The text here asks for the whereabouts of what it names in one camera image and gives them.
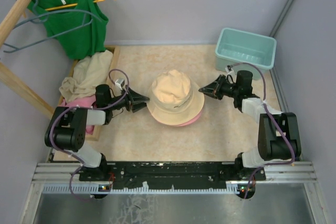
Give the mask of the wooden clothes rack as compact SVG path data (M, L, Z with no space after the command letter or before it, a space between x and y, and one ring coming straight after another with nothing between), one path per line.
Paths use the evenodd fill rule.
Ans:
M1 0L1 22L15 0ZM45 37L42 25L26 23L12 30L8 43L24 46ZM56 40L14 52L1 49L1 144L43 142L59 98L58 88L69 73L71 60Z

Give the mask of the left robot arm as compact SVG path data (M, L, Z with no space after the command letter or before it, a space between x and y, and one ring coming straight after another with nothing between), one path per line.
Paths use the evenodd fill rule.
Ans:
M113 118L113 111L135 113L146 108L150 100L129 86L121 89L119 96L113 97L107 84L96 87L95 97L93 108L56 107L44 137L46 146L66 153L81 163L81 181L105 180L112 173L106 157L85 142L87 125L107 125Z

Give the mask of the beige bucket hat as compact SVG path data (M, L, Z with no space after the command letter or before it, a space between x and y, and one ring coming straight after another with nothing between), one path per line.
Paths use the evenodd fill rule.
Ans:
M159 74L148 90L147 108L158 122L176 126L194 118L204 106L199 86L187 74L169 70Z

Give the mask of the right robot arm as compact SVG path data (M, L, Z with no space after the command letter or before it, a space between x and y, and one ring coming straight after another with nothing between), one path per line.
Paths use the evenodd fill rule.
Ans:
M269 106L265 97L254 94L252 80L252 72L240 70L236 79L222 74L199 89L216 100L232 98L234 108L251 116L258 124L257 145L238 154L232 165L219 168L220 179L265 180L266 168L292 164L301 154L296 115Z

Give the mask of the pink hat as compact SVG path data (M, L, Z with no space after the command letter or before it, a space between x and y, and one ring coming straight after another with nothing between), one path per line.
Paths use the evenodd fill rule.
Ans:
M187 126L187 125L190 125L190 124L193 124L194 122L196 122L202 115L202 112L203 110L201 110L194 118L192 118L191 120L185 122L185 123L182 123L182 124L179 124L179 125L176 125L176 127L180 127L180 126Z

